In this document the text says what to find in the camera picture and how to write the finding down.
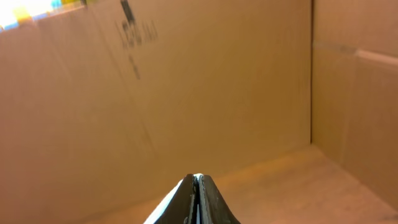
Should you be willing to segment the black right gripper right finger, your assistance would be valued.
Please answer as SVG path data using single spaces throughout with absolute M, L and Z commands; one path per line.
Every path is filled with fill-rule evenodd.
M 240 224 L 209 175 L 198 178 L 201 224 Z

